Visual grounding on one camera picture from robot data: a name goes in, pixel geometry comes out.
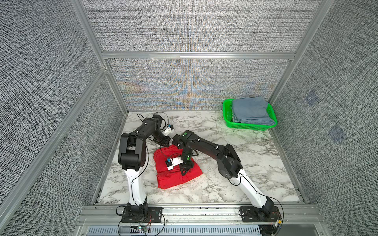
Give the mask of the red long pants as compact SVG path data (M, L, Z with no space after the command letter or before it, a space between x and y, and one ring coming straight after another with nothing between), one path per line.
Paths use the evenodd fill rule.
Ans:
M203 174L199 165L192 160L194 167L190 169L184 176L181 174L179 166L175 166L172 170L168 170L166 161L168 158L179 157L183 150L178 149L175 145L167 148L160 148L154 152L153 159L157 171L157 185L160 189L168 189L174 186L185 184Z

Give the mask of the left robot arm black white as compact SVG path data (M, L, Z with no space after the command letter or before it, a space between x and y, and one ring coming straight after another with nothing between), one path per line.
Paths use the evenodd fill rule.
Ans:
M147 214L147 196L143 189L141 176L148 167L148 148L146 141L168 147L170 137L163 134L161 125L164 119L157 113L151 118L144 118L142 124L131 133L124 133L120 138L118 163L124 170L129 187L129 201L126 207L136 214Z

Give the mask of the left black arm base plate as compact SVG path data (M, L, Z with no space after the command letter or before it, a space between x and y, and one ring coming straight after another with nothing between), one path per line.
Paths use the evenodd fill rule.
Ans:
M122 223L161 223L162 207L126 206L122 213Z

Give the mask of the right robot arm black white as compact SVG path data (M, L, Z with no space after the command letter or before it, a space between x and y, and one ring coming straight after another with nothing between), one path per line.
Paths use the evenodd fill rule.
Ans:
M239 187L244 192L253 206L252 215L257 221L282 217L272 199L263 194L247 176L232 145L215 144L189 130L181 135L176 134L172 139L172 144L182 150L181 163L173 164L179 167L182 176L194 168L193 151L199 151L213 158L217 163L218 172L233 186Z

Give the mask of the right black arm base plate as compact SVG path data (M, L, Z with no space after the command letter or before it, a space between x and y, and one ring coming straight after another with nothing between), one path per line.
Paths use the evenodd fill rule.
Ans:
M239 215L243 222L279 222L282 220L281 213L277 206L272 209L262 209L253 206L241 206Z

